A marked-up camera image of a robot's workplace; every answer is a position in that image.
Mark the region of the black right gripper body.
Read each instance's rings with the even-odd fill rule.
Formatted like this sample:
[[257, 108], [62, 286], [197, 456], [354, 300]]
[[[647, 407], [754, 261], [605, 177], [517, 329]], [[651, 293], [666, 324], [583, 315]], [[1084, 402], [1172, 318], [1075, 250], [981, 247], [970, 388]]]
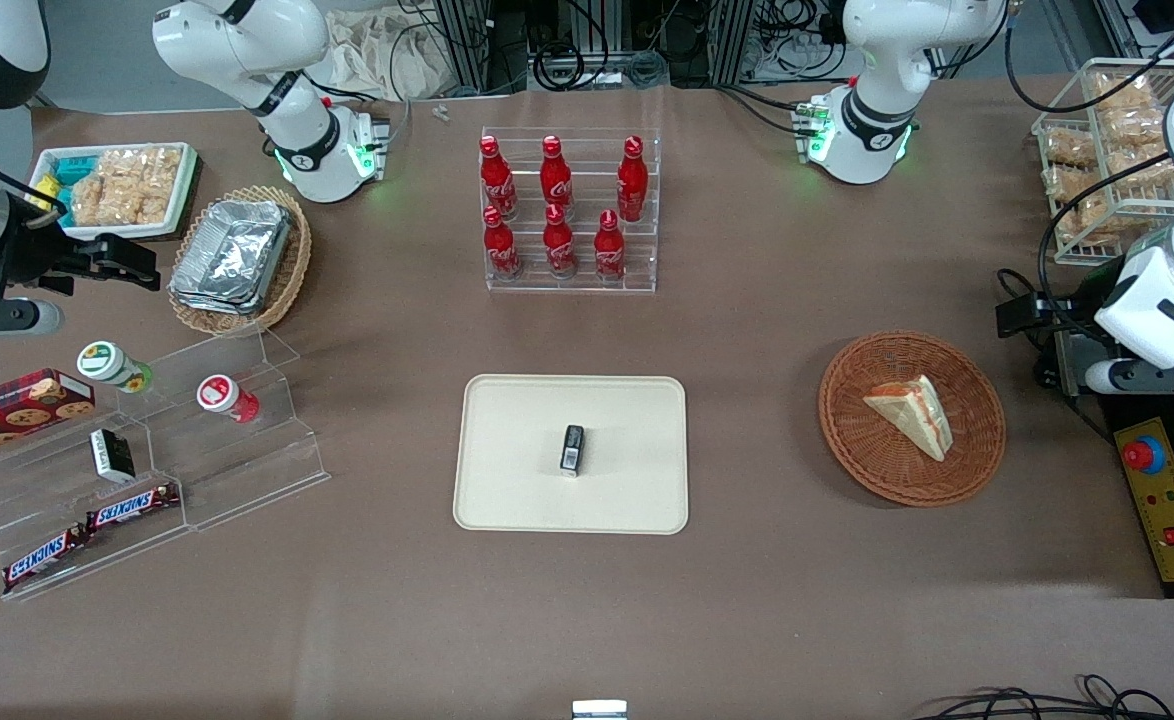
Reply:
[[14, 284], [69, 296], [76, 278], [97, 278], [90, 250], [66, 236], [56, 213], [21, 198], [0, 200], [0, 300]]

